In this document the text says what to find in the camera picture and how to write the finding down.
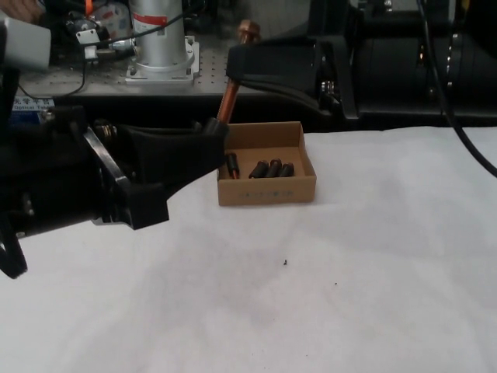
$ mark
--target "white cloth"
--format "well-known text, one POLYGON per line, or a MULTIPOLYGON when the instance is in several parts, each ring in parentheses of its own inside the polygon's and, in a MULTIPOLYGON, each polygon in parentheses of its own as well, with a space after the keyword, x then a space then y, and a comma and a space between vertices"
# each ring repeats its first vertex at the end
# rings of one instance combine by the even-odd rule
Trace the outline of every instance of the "white cloth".
POLYGON ((0 371, 497 371, 497 180, 449 129, 305 139, 313 204, 218 207, 210 174, 165 224, 24 239, 0 371))

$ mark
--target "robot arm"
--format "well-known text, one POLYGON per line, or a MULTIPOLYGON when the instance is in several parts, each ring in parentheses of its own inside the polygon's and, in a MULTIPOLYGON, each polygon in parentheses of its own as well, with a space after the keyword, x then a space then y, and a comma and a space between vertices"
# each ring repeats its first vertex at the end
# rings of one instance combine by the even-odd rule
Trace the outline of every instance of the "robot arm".
POLYGON ((0 23, 7 30, 0 45, 0 270, 12 278, 27 269, 19 238, 86 220, 132 229, 167 221, 166 201, 224 163, 228 133, 215 119, 184 130, 90 125, 80 106, 54 107, 40 126, 9 127, 19 81, 14 67, 42 65, 32 54, 12 52, 17 22, 0 23))

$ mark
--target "cardboard box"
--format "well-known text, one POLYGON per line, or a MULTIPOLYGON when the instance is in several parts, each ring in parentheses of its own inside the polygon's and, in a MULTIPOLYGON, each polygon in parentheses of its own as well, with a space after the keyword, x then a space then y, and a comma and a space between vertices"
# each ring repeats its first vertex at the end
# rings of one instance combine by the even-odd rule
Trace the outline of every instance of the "cardboard box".
POLYGON ((226 165, 217 173, 220 206, 311 202, 316 174, 305 151, 299 122, 230 124, 226 152, 237 155, 240 179, 233 180, 226 165), (295 176, 249 179, 257 162, 279 158, 292 162, 295 176))

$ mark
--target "black equipment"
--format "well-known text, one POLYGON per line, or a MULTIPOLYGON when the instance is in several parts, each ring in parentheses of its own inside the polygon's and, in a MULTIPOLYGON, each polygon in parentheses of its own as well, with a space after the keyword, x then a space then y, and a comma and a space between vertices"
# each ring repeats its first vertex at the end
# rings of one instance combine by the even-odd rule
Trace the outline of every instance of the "black equipment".
MULTIPOLYGON (((438 69, 458 117, 497 117, 497 2, 429 0, 438 69)), ((227 75, 352 123, 374 115, 441 115, 417 10, 391 2, 314 0, 289 33, 230 50, 227 75)))
POLYGON ((139 229, 169 219, 166 201, 224 164, 227 126, 131 127, 80 106, 54 107, 40 126, 8 127, 19 72, 4 70, 0 102, 0 270, 26 271, 18 238, 93 220, 139 229))

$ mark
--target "white cylindrical device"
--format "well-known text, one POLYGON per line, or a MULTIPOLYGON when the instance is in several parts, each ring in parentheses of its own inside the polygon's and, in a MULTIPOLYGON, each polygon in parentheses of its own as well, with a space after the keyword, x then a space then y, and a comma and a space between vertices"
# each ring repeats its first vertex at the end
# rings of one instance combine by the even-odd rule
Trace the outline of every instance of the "white cylindrical device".
MULTIPOLYGON (((182 13, 181 0, 130 0, 134 33, 164 25, 182 13)), ((186 70, 193 63, 193 50, 185 41, 183 20, 163 30, 136 39, 137 68, 145 75, 186 70)))

